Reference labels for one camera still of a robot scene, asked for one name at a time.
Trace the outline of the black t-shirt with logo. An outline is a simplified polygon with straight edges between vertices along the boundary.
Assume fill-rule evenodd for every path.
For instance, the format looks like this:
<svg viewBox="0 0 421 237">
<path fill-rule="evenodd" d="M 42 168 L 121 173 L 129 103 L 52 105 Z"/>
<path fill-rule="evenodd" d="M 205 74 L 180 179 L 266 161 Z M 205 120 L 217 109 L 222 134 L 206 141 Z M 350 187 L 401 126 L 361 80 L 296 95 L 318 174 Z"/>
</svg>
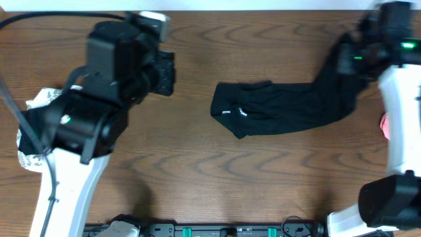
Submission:
<svg viewBox="0 0 421 237">
<path fill-rule="evenodd" d="M 350 34 L 343 34 L 311 83 L 219 83 L 210 115 L 238 139 L 300 132 L 344 119 L 368 85 L 354 72 L 338 70 L 340 57 L 355 44 Z"/>
</svg>

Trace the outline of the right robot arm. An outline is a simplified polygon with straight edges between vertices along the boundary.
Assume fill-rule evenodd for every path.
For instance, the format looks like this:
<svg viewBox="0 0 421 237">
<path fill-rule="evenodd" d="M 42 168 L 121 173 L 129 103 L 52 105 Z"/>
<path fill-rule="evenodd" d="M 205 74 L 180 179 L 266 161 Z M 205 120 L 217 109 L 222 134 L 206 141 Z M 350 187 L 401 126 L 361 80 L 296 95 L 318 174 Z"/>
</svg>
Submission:
<svg viewBox="0 0 421 237">
<path fill-rule="evenodd" d="M 365 184 L 358 202 L 330 213 L 325 236 L 390 236 L 420 228 L 420 39 L 411 29 L 412 3 L 381 3 L 359 24 L 355 46 L 341 45 L 341 74 L 373 75 L 389 118 L 386 176 Z"/>
</svg>

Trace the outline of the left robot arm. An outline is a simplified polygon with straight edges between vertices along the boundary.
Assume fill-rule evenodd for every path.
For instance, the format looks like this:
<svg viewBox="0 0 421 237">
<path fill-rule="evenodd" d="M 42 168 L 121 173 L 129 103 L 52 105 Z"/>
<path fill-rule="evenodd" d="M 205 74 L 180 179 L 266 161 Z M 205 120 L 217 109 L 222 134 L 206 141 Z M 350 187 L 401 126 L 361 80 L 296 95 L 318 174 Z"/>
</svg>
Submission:
<svg viewBox="0 0 421 237">
<path fill-rule="evenodd" d="M 159 45 L 166 20 L 104 21 L 87 37 L 86 64 L 38 109 L 46 154 L 31 236 L 81 236 L 92 195 L 130 109 L 172 94 L 174 54 Z"/>
</svg>

